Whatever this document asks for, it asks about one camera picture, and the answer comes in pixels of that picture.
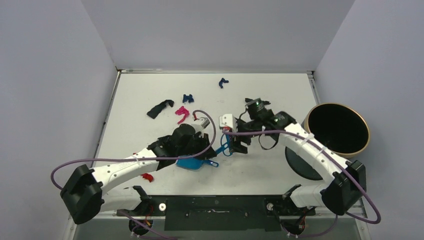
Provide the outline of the blue hand brush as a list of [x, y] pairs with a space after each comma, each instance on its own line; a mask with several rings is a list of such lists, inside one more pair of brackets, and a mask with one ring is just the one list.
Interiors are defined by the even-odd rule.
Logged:
[[230, 157], [233, 153], [230, 150], [230, 137], [228, 135], [222, 134], [220, 137], [220, 147], [215, 150], [217, 155], [223, 154], [226, 157]]

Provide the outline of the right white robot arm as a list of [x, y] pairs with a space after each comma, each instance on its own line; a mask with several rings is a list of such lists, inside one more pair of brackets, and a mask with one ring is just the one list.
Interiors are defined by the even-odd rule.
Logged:
[[269, 136], [285, 147], [285, 158], [294, 172], [307, 178], [307, 169], [317, 174], [314, 185], [295, 184], [284, 195], [282, 207], [290, 215], [305, 207], [326, 207], [342, 216], [366, 192], [366, 169], [358, 160], [328, 148], [304, 125], [285, 111], [274, 113], [257, 98], [245, 105], [250, 121], [225, 114], [219, 127], [230, 138], [230, 151], [247, 154], [252, 138]]

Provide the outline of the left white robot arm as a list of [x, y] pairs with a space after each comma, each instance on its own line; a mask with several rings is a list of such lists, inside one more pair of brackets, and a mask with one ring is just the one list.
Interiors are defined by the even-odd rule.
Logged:
[[92, 168], [78, 166], [60, 192], [73, 222], [80, 225], [101, 212], [113, 210], [144, 215], [149, 210], [150, 197], [139, 185], [122, 187], [122, 184], [171, 166], [177, 160], [214, 158], [216, 153], [205, 133], [207, 126], [199, 119], [191, 124], [183, 123], [171, 135], [159, 137], [121, 161], [109, 159], [107, 165]]

